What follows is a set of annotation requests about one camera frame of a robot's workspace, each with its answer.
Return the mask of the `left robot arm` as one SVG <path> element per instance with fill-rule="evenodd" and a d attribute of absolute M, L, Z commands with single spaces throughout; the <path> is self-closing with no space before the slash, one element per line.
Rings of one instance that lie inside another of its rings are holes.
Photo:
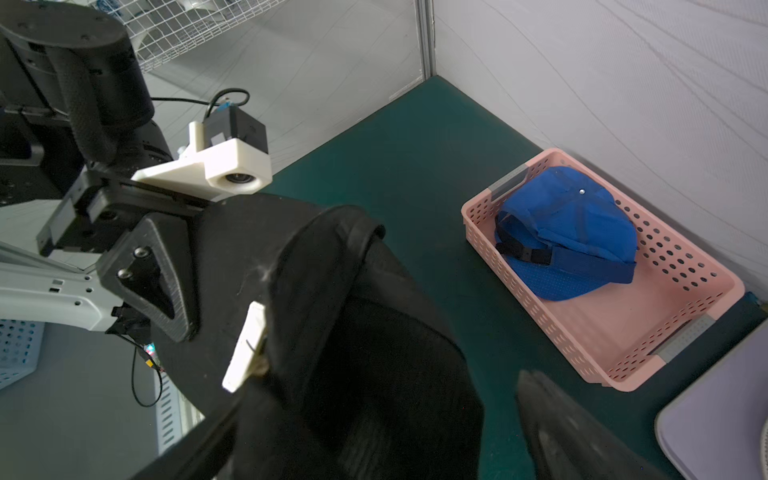
<path fill-rule="evenodd" d="M 169 163 L 124 26 L 71 3 L 1 5 L 1 199 L 55 199 L 27 267 L 1 272 L 1 359 L 25 373 L 53 320 L 197 328 L 187 223 L 204 201 L 140 181 Z"/>

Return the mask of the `blue baseball cap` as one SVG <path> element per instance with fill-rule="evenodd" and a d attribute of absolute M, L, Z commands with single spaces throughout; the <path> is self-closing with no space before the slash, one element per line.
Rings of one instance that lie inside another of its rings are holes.
<path fill-rule="evenodd" d="M 634 279 L 634 224 L 578 170 L 545 170 L 509 196 L 494 223 L 496 250 L 540 299 L 566 301 Z"/>

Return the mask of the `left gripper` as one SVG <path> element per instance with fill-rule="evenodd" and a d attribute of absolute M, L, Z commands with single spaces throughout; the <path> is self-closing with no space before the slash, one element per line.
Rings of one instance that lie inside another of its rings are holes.
<path fill-rule="evenodd" d="M 185 342 L 198 329 L 199 308 L 184 219 L 209 204 L 191 195 L 85 170 L 38 233 L 38 252 L 48 257 L 55 250 L 109 250 L 96 264 L 101 285 L 170 340 Z"/>

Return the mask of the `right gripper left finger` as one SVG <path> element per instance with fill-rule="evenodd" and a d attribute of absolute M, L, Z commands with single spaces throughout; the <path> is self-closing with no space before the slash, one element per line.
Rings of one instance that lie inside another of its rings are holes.
<path fill-rule="evenodd" d="M 230 464 L 232 479 L 251 479 L 236 456 L 240 410 L 246 388 L 240 388 L 178 444 L 133 476 L 133 479 L 213 479 Z"/>

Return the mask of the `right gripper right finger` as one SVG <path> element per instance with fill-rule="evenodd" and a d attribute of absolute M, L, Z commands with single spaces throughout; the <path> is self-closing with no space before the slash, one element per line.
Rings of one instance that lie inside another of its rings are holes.
<path fill-rule="evenodd" d="M 523 370 L 516 404 L 538 479 L 663 479 L 540 371 Z"/>

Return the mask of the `black baseball cap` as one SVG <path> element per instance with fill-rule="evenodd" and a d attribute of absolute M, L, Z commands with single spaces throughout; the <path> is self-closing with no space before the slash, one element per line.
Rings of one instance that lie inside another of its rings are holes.
<path fill-rule="evenodd" d="M 251 479 L 473 479 L 484 407 L 435 303 L 353 205 L 231 198 L 190 224 L 200 320 L 153 334 L 204 415 L 245 387 Z"/>

